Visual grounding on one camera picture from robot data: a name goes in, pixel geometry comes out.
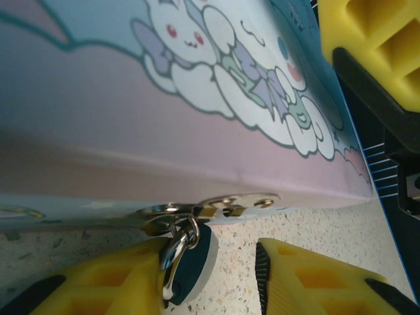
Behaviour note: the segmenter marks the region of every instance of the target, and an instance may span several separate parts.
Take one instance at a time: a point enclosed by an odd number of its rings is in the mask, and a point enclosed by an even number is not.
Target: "yellow block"
[[[420,112],[420,1],[319,0],[322,51],[345,48],[407,111]]]
[[[159,250],[166,241],[148,240],[58,272],[66,281],[31,315],[162,314]]]
[[[398,315],[365,282],[384,277],[282,241],[259,241],[270,260],[266,315]],[[256,265],[258,279],[258,254]]]

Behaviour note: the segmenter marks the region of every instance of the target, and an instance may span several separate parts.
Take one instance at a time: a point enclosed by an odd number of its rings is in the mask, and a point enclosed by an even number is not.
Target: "white speckled surface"
[[[300,209],[271,217],[214,226],[219,255],[209,283],[192,303],[165,314],[260,314],[254,277],[258,238],[276,238],[386,276],[413,298],[377,200],[344,209]],[[144,239],[138,230],[39,232],[19,240],[0,236],[0,305],[53,270]]]

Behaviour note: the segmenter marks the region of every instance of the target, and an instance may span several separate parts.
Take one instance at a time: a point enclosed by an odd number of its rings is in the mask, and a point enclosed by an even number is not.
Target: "pink cheek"
[[[203,37],[201,36],[201,34],[200,34],[200,33],[195,32],[195,33],[194,33],[194,37],[197,39],[197,42],[198,42],[200,45],[204,45],[204,39],[203,39]]]
[[[171,37],[175,38],[177,36],[177,30],[172,25],[168,24],[166,30]]]
[[[287,63],[287,69],[289,70],[292,78],[296,82],[302,81],[301,73],[299,72],[299,70],[297,68],[293,67],[290,63]]]

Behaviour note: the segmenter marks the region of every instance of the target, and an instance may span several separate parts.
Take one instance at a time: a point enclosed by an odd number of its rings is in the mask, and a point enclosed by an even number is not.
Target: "cartoon eye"
[[[203,37],[200,35],[200,33],[198,33],[197,31],[194,33],[194,36],[197,39],[197,42],[200,43],[200,45],[204,44],[204,39]]]
[[[175,38],[177,36],[177,30],[171,24],[166,26],[166,30],[171,37]]]
[[[287,60],[289,59],[289,53],[287,52],[286,44],[284,43],[283,39],[280,37],[277,38],[278,48],[282,52],[283,57]]]

